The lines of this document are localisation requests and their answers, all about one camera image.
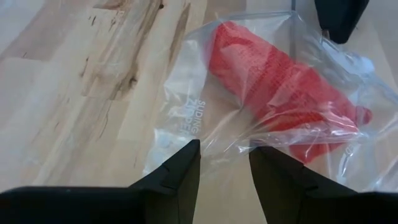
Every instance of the wooden surface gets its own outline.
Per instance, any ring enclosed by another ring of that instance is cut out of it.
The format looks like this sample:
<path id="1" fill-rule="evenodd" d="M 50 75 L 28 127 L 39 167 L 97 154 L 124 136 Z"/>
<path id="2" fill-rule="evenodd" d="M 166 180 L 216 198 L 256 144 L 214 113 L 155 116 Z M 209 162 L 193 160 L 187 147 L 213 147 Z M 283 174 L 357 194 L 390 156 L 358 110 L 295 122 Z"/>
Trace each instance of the wooden surface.
<path id="1" fill-rule="evenodd" d="M 290 0 L 0 0 L 0 190 L 140 179 L 158 93 L 183 36 L 230 12 L 290 7 Z M 313 6 L 298 7 L 316 20 Z M 397 90 L 368 19 L 346 46 L 371 58 Z M 201 180 L 194 221 L 265 222 L 247 157 Z"/>

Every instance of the red mesh fabric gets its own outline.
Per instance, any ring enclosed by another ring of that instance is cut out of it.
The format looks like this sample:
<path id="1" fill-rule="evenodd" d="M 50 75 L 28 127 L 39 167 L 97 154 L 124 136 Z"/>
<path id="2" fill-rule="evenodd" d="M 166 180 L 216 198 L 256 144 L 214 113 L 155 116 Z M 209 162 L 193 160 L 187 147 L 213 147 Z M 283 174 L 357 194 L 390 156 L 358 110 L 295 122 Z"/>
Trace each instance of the red mesh fabric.
<path id="1" fill-rule="evenodd" d="M 370 122 L 371 111 L 354 106 L 316 70 L 294 62 L 247 28 L 224 22 L 214 35 L 210 71 L 268 131 L 315 125 L 326 135 L 332 130 L 357 133 L 357 114 L 364 114 L 362 123 Z M 290 150 L 296 158 L 310 162 L 339 145 L 294 145 Z"/>

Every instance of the clear plastic bag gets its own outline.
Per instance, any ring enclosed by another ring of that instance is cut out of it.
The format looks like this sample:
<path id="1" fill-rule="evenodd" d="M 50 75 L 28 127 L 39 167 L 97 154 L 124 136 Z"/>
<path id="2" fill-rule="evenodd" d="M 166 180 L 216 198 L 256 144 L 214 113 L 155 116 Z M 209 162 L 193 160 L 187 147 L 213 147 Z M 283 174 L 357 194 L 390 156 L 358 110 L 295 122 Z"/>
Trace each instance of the clear plastic bag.
<path id="1" fill-rule="evenodd" d="M 375 154 L 392 133 L 398 96 L 372 62 L 339 49 L 294 12 L 240 14 L 182 43 L 164 94 L 148 173 L 191 139 L 203 173 L 274 146 L 355 190 L 375 189 Z"/>

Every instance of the red fabric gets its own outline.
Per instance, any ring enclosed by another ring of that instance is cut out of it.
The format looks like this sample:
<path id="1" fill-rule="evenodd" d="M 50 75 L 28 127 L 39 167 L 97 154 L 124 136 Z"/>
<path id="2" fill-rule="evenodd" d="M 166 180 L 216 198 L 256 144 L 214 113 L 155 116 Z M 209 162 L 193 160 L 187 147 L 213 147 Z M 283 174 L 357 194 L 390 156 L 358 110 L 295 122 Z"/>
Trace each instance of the red fabric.
<path id="1" fill-rule="evenodd" d="M 210 71 L 270 132 L 305 129 L 311 124 L 321 126 L 326 134 L 336 129 L 357 133 L 357 114 L 365 114 L 363 123 L 370 122 L 371 111 L 354 106 L 316 70 L 294 62 L 247 28 L 224 22 L 214 35 Z M 310 162 L 339 145 L 290 149 L 301 161 Z"/>

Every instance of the black object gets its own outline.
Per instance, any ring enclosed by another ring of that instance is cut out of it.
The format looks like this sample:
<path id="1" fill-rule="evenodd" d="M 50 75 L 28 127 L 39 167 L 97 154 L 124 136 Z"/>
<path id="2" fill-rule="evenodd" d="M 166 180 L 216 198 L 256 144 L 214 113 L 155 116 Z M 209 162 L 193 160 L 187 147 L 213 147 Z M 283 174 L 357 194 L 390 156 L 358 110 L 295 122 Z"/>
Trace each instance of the black object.
<path id="1" fill-rule="evenodd" d="M 128 188 L 23 187 L 0 194 L 1 223 L 192 223 L 200 176 L 193 140 Z"/>
<path id="2" fill-rule="evenodd" d="M 346 43 L 369 0 L 315 0 L 319 24 L 337 44 Z"/>
<path id="3" fill-rule="evenodd" d="M 249 160 L 268 224 L 398 223 L 398 194 L 359 194 L 272 147 Z"/>

